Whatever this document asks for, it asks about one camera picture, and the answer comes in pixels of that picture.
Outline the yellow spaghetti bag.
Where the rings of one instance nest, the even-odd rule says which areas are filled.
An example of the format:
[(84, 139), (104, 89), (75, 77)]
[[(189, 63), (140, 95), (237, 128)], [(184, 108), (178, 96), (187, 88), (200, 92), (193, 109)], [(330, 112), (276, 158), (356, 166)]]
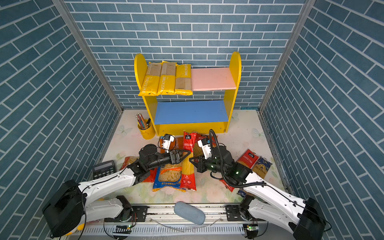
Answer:
[(190, 64), (177, 65), (175, 94), (183, 96), (193, 95), (192, 69)]
[(174, 95), (176, 85), (177, 64), (163, 62), (159, 80), (158, 95)]
[(162, 63), (149, 63), (139, 96), (157, 96)]

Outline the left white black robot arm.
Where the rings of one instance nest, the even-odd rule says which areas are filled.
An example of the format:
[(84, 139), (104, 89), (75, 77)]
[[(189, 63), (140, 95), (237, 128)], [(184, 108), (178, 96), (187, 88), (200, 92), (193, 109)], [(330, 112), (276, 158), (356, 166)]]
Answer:
[(116, 173), (87, 182), (64, 182), (42, 209), (51, 238), (73, 233), (87, 222), (116, 218), (124, 209), (129, 209), (126, 199), (115, 198), (101, 201), (96, 206), (92, 204), (114, 191), (143, 182), (154, 168), (181, 163), (190, 154), (189, 150), (170, 150), (161, 154), (157, 146), (148, 144), (141, 148), (138, 159)]

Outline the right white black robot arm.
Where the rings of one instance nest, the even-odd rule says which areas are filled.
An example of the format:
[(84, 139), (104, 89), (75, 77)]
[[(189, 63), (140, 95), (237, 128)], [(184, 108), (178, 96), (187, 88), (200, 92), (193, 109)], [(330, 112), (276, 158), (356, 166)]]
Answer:
[(220, 145), (214, 130), (198, 145), (204, 155), (190, 159), (197, 171), (220, 173), (221, 181), (246, 193), (239, 205), (243, 219), (266, 220), (287, 230), (296, 240), (320, 240), (332, 228), (315, 199), (305, 200), (286, 193), (235, 161), (226, 146)]

